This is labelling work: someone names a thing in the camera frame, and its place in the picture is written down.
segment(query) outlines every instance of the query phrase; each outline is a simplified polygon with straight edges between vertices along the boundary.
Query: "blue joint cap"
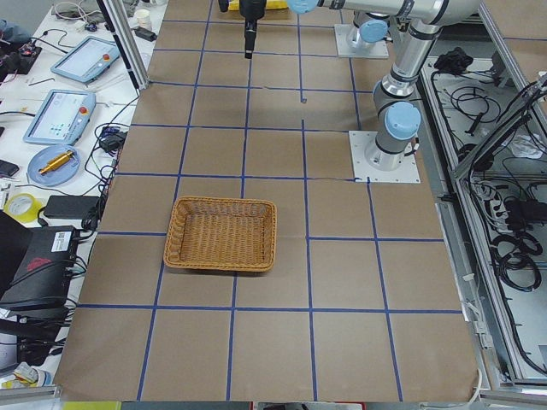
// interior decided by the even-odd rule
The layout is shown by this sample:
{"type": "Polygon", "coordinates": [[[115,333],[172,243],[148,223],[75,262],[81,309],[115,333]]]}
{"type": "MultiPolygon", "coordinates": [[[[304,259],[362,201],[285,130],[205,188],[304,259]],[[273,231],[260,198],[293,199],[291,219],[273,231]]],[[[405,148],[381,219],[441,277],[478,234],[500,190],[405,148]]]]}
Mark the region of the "blue joint cap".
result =
{"type": "Polygon", "coordinates": [[[410,102],[396,102],[385,114],[385,129],[399,141],[411,139],[420,128],[421,114],[410,102]]]}
{"type": "Polygon", "coordinates": [[[318,0],[287,0],[289,9],[299,15],[308,13],[317,7],[318,0]]]}
{"type": "Polygon", "coordinates": [[[359,34],[367,43],[377,43],[387,35],[388,26],[384,20],[369,20],[359,27],[359,34]]]}

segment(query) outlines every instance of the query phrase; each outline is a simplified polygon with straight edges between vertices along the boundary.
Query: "blue plate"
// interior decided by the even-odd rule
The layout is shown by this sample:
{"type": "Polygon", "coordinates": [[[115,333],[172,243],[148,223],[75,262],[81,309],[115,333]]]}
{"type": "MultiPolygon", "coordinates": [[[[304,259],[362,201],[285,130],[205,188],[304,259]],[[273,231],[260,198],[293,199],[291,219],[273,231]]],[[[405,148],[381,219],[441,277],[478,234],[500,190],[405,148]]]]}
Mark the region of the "blue plate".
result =
{"type": "Polygon", "coordinates": [[[26,173],[28,174],[28,178],[36,184],[56,186],[71,179],[78,172],[79,163],[79,154],[75,147],[71,147],[70,145],[52,145],[46,149],[42,149],[31,159],[26,173]],[[49,171],[44,175],[40,174],[40,169],[44,168],[49,161],[67,151],[74,152],[74,155],[66,164],[61,165],[55,171],[49,171]]]}

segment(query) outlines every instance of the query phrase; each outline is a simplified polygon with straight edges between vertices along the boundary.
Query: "screen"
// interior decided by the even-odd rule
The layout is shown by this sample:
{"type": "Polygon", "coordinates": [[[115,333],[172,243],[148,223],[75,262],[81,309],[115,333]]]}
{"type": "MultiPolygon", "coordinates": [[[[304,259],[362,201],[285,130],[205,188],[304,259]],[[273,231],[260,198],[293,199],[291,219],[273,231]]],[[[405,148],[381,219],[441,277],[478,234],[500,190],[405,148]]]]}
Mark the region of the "screen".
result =
{"type": "Polygon", "coordinates": [[[32,137],[59,141],[67,139],[70,126],[84,100],[85,95],[82,94],[54,92],[32,129],[32,137]]]}
{"type": "Polygon", "coordinates": [[[70,73],[77,77],[84,77],[95,65],[103,59],[105,54],[112,50],[112,44],[90,39],[80,48],[72,51],[70,57],[61,65],[57,66],[65,73],[70,73]]]}

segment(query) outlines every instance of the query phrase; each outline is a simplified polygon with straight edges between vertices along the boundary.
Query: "yellow object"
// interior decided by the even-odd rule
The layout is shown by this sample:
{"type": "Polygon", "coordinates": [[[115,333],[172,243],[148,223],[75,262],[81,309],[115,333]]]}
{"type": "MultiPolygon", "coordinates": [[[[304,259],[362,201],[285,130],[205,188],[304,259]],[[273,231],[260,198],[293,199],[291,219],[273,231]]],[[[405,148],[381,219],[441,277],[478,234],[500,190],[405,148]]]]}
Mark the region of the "yellow object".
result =
{"type": "Polygon", "coordinates": [[[49,171],[55,171],[56,169],[59,169],[63,165],[65,165],[67,162],[70,161],[70,158],[74,156],[74,151],[71,151],[70,149],[67,152],[63,152],[62,154],[56,156],[51,161],[48,161],[47,165],[39,170],[40,175],[44,175],[45,173],[48,173],[49,171]]]}
{"type": "Polygon", "coordinates": [[[119,401],[69,401],[62,410],[120,410],[119,401]]]}
{"type": "MultiPolygon", "coordinates": [[[[266,1],[266,10],[279,10],[279,9],[288,9],[289,6],[284,0],[267,0],[266,1]]],[[[239,0],[231,0],[228,5],[228,10],[234,11],[239,10],[239,0]]]]}
{"type": "Polygon", "coordinates": [[[42,204],[30,194],[12,196],[3,207],[3,211],[21,224],[33,222],[38,217],[42,204]]]}

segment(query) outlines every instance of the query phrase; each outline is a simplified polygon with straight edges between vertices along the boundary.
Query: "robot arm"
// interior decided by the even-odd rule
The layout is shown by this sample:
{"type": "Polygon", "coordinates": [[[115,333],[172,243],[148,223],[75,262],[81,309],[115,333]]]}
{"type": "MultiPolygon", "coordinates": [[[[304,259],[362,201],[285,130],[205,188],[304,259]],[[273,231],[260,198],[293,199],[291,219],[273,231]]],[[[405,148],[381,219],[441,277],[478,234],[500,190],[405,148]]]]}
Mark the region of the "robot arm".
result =
{"type": "Polygon", "coordinates": [[[299,14],[328,7],[413,19],[390,72],[374,89],[380,129],[374,142],[365,149],[365,158],[371,166],[382,171],[396,169],[421,124],[418,109],[404,99],[414,93],[414,84],[441,28],[475,13],[481,0],[288,0],[287,3],[299,14]]]}
{"type": "Polygon", "coordinates": [[[292,0],[289,7],[296,13],[308,13],[316,7],[331,10],[364,10],[420,19],[425,24],[448,26],[456,24],[477,11],[480,0],[292,0]]]}
{"type": "Polygon", "coordinates": [[[469,17],[477,11],[481,0],[289,0],[287,3],[299,14],[326,7],[413,19],[395,64],[381,81],[388,95],[405,98],[414,92],[413,84],[442,26],[469,17]]]}

